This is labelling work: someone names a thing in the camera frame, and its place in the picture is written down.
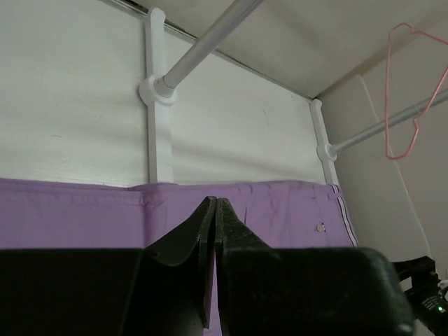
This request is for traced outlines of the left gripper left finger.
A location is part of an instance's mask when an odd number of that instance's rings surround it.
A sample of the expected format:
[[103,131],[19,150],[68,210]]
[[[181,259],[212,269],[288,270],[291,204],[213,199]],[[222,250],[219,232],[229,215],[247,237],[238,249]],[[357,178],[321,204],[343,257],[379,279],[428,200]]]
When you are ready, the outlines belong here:
[[216,198],[146,248],[1,252],[2,335],[201,335]]

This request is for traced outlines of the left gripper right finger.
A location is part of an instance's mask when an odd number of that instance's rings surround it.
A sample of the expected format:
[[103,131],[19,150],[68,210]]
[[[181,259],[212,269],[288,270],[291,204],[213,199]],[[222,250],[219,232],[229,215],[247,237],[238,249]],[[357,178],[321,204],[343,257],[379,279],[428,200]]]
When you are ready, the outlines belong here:
[[216,204],[224,335],[413,335],[392,264],[371,248],[272,248],[229,200]]

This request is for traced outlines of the purple trousers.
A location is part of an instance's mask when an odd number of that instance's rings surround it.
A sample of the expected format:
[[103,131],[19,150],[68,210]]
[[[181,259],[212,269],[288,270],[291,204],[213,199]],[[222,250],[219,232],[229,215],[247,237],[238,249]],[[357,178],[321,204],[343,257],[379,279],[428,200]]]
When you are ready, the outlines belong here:
[[356,246],[341,188],[306,181],[128,188],[1,180],[1,247],[142,248],[182,223],[207,196],[274,248]]

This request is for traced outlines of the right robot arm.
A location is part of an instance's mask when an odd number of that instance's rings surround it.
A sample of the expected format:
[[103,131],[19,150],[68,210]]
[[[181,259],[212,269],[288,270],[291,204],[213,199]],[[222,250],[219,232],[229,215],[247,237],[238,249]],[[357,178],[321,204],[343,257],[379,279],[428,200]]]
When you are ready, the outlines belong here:
[[394,262],[393,266],[399,280],[411,279],[405,294],[415,319],[434,335],[447,335],[447,281],[439,278],[435,261],[423,256]]

